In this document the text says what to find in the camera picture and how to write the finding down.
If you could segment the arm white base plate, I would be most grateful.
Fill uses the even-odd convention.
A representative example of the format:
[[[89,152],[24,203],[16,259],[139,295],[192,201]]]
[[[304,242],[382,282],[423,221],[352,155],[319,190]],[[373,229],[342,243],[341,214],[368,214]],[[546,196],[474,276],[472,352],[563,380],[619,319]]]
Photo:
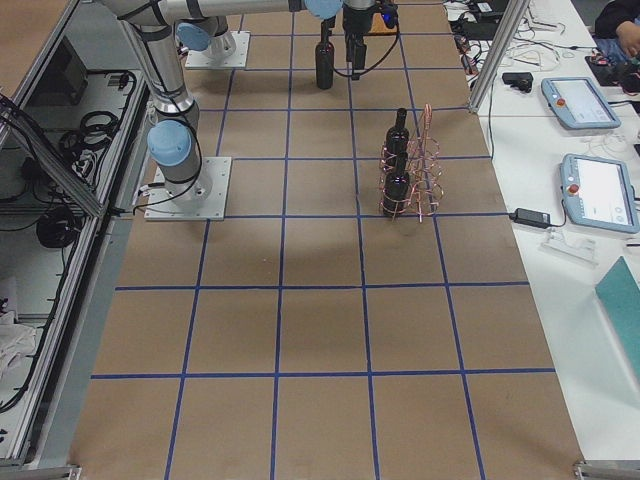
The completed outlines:
[[[251,34],[228,30],[214,37],[203,51],[190,50],[185,62],[187,70],[244,69],[247,64]]]
[[[197,180],[184,184],[167,182],[160,167],[149,190],[144,218],[150,221],[223,221],[225,218],[231,157],[205,157]]]

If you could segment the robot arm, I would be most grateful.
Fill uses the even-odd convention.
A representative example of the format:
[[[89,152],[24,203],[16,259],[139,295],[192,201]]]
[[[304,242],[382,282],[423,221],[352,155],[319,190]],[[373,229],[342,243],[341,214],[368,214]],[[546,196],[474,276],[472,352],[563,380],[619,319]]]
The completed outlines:
[[[105,5],[122,23],[151,90],[158,123],[147,144],[169,198],[178,200],[203,199],[211,190],[197,145],[198,105],[185,83],[179,45],[222,60],[236,50],[227,22],[230,15],[306,10],[328,31],[341,14],[348,60],[356,73],[362,73],[364,37],[380,6],[377,1],[108,1]]]

